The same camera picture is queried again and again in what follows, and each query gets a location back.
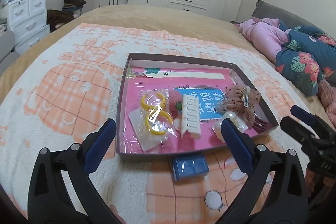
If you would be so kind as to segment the dark red banana clip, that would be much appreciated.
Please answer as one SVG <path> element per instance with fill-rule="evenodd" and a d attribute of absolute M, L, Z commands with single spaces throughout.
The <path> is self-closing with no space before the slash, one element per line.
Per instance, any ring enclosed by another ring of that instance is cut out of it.
<path fill-rule="evenodd" d="M 262 120 L 257 115 L 255 115 L 254 123 L 252 128 L 257 132 L 265 132 L 269 129 L 269 122 Z"/>

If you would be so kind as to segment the pink knitted cloth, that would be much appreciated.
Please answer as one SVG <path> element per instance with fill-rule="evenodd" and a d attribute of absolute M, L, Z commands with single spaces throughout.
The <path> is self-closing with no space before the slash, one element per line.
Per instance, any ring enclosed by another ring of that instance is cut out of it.
<path fill-rule="evenodd" d="M 318 83 L 317 96 L 321 101 L 327 116 L 331 123 L 336 125 L 336 91 L 330 86 L 327 80 L 321 80 Z"/>

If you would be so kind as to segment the dotted mesh bow clip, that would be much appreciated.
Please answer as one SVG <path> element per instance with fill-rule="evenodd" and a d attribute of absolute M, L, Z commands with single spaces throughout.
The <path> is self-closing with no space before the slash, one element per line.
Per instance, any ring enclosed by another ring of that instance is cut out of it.
<path fill-rule="evenodd" d="M 260 99 L 261 94 L 248 85 L 233 84 L 226 88 L 225 98 L 216 104 L 215 110 L 219 114 L 231 111 L 251 128 L 255 122 L 255 106 L 259 105 Z"/>

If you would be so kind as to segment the small blue jewelry box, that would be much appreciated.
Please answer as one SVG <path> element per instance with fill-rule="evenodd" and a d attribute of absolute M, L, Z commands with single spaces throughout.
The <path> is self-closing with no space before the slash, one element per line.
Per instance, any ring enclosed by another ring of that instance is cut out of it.
<path fill-rule="evenodd" d="M 194 177 L 202 177 L 209 173 L 209 167 L 203 155 L 175 157 L 172 161 L 172 169 L 175 182 Z"/>

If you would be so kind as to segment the pink booklet in tray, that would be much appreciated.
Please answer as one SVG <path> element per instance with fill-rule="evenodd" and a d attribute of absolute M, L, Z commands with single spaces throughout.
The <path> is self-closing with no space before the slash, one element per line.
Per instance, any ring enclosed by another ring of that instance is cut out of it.
<path fill-rule="evenodd" d="M 175 155 L 224 145 L 221 122 L 256 130 L 233 111 L 220 110 L 236 87 L 229 69 L 135 69 L 126 79 L 119 114 L 118 151 L 126 155 Z"/>

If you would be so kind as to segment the tan bedspread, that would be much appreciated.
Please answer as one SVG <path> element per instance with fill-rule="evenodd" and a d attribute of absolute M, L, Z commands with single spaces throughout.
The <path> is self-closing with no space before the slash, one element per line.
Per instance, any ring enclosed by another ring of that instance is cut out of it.
<path fill-rule="evenodd" d="M 165 30 L 175 35 L 242 48 L 255 53 L 263 60 L 266 59 L 264 55 L 247 42 L 239 33 L 238 28 L 229 22 L 163 7 L 105 6 L 86 12 L 60 27 L 12 63 L 1 75 L 1 99 L 5 99 L 17 80 L 42 52 L 82 23 L 137 28 L 148 31 Z"/>

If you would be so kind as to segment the grey chair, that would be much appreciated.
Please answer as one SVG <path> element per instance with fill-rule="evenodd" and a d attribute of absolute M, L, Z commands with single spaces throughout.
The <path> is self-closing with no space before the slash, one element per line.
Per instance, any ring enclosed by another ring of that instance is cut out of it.
<path fill-rule="evenodd" d="M 0 76 L 20 57 L 14 47 L 15 34 L 12 31 L 2 33 L 0 36 Z"/>

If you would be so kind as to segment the pink fluffy pompom clip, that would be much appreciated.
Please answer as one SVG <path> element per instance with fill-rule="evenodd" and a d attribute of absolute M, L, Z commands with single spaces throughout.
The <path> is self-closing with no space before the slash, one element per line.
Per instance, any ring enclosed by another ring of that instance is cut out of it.
<path fill-rule="evenodd" d="M 179 116 L 179 112 L 182 111 L 182 94 L 175 90 L 169 90 L 169 111 L 173 119 Z"/>

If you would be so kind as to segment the cream white hair claw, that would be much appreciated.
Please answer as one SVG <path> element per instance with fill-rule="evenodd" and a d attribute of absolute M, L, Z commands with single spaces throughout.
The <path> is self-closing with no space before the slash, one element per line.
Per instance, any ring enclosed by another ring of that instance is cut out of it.
<path fill-rule="evenodd" d="M 192 139 L 199 140 L 201 138 L 201 119 L 198 97 L 183 94 L 182 98 L 181 139 L 188 132 Z"/>

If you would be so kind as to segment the brown cardboard tray box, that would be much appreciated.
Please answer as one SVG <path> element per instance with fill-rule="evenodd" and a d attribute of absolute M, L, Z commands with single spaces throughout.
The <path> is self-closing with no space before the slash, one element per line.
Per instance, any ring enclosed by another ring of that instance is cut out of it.
<path fill-rule="evenodd" d="M 117 107 L 116 151 L 151 161 L 222 148 L 219 125 L 231 118 L 251 137 L 278 123 L 235 64 L 193 57 L 129 54 Z"/>

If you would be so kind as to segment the blue floral quilt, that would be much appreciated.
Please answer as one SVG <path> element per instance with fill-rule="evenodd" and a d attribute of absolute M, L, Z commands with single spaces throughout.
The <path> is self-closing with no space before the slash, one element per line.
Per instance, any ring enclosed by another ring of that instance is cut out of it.
<path fill-rule="evenodd" d="M 279 27 L 288 41 L 276 55 L 276 70 L 308 97 L 322 80 L 335 87 L 335 40 L 315 26 L 290 29 L 281 21 Z"/>

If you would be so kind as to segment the yellow bangles packet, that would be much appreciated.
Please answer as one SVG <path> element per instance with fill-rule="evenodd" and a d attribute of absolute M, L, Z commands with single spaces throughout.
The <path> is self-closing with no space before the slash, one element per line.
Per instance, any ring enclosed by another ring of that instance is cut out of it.
<path fill-rule="evenodd" d="M 147 89 L 138 92 L 137 108 L 128 118 L 143 152 L 161 150 L 177 137 L 169 109 L 168 89 Z"/>

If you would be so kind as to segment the pink padded jacket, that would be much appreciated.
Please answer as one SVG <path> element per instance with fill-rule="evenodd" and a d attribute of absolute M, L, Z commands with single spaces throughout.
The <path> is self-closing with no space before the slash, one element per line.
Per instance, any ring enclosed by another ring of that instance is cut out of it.
<path fill-rule="evenodd" d="M 280 28 L 280 19 L 251 18 L 238 24 L 239 32 L 273 64 L 276 56 L 282 50 L 282 45 L 288 42 L 287 33 Z"/>

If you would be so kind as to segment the pearl earrings card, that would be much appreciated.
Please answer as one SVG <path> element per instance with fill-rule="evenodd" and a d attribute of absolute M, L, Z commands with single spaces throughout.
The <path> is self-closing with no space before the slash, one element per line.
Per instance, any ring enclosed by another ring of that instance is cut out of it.
<path fill-rule="evenodd" d="M 227 111 L 218 121 L 215 122 L 215 124 L 211 128 L 215 136 L 222 143 L 225 143 L 224 137 L 222 135 L 222 122 L 227 119 L 229 119 L 230 122 L 225 122 L 224 125 L 229 130 L 233 128 L 236 128 L 239 132 L 245 132 L 246 130 L 248 130 L 248 126 L 246 125 L 246 123 L 241 118 L 239 118 L 236 113 L 232 111 Z"/>

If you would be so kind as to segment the dark clothes pile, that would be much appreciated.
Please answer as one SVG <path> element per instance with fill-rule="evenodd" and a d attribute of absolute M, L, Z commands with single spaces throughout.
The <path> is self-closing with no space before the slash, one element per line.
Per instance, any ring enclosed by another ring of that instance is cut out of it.
<path fill-rule="evenodd" d="M 74 20 L 82 14 L 83 7 L 87 4 L 85 0 L 64 0 L 64 5 L 61 10 L 47 10 L 47 24 L 50 27 L 50 32 L 56 31 L 59 27 Z"/>

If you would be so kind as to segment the white drawer cabinet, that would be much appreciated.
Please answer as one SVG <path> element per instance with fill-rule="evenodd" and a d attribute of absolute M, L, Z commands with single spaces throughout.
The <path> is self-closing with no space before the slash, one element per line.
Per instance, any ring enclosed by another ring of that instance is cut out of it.
<path fill-rule="evenodd" d="M 19 55 L 50 34 L 46 0 L 13 0 L 5 6 L 7 29 L 15 36 L 14 49 Z"/>

